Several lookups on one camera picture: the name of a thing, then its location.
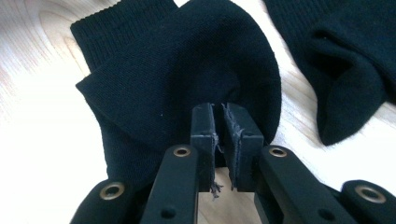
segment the wooden surface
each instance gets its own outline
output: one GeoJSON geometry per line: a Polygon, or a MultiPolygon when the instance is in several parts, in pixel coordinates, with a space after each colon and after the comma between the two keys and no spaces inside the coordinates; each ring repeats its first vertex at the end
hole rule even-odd
{"type": "MultiPolygon", "coordinates": [[[[185,1],[177,1],[181,6],[185,1]]],[[[363,129],[324,147],[316,97],[260,0],[235,1],[263,29],[282,77],[273,144],[293,150],[323,183],[340,189],[365,179],[396,194],[396,107],[384,104],[363,129]]],[[[70,24],[115,0],[0,0],[0,223],[68,223],[91,188],[106,179],[99,126],[75,84],[89,74],[70,24]]],[[[252,194],[200,195],[199,223],[259,223],[252,194]]]]}

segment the fabric fold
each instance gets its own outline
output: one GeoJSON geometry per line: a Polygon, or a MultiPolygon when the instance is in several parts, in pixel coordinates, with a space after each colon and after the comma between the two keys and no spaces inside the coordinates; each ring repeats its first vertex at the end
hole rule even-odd
{"type": "Polygon", "coordinates": [[[191,0],[77,87],[101,124],[109,176],[136,183],[155,174],[166,149],[189,143],[196,105],[245,107],[267,142],[280,117],[275,55],[257,23],[228,0],[191,0]]]}
{"type": "Polygon", "coordinates": [[[384,102],[395,99],[396,5],[392,1],[265,3],[314,88],[324,145],[356,133],[384,102]]]}

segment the ribbed sock cuff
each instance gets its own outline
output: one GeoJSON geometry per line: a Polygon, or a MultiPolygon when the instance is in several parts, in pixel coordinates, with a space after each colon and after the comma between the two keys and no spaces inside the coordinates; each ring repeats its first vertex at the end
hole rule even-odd
{"type": "Polygon", "coordinates": [[[172,0],[122,0],[71,30],[92,71],[175,9],[172,0]]]}

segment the knit fabric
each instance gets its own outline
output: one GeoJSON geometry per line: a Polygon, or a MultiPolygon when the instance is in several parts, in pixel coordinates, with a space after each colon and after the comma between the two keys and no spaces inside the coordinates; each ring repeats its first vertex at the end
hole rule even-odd
{"type": "Polygon", "coordinates": [[[151,181],[165,150],[189,143],[191,110],[201,103],[245,107],[265,140],[273,140],[281,103],[278,67],[262,30],[243,9],[228,0],[191,0],[167,7],[163,19],[142,22],[124,17],[156,12],[118,6],[72,26],[92,70],[77,87],[101,126],[109,178],[151,181]],[[111,20],[132,25],[106,26],[101,38],[97,22],[111,20]],[[113,35],[126,37],[108,38],[113,35]]]}
{"type": "Polygon", "coordinates": [[[324,145],[357,132],[396,93],[393,0],[264,0],[318,97],[324,145]]]}

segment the wood grain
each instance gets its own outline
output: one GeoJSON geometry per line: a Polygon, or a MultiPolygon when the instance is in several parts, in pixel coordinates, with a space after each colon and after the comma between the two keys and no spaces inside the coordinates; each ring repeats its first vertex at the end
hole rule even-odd
{"type": "MultiPolygon", "coordinates": [[[[0,223],[68,223],[106,179],[98,124],[75,84],[89,74],[70,25],[116,0],[0,0],[0,223]]],[[[181,6],[186,1],[179,0],[181,6]]],[[[293,150],[324,184],[365,179],[396,194],[396,107],[384,104],[355,135],[324,147],[315,94],[260,0],[235,0],[265,32],[282,78],[282,114],[273,144],[293,150]]],[[[199,198],[199,223],[260,223],[251,193],[199,198]]]]}

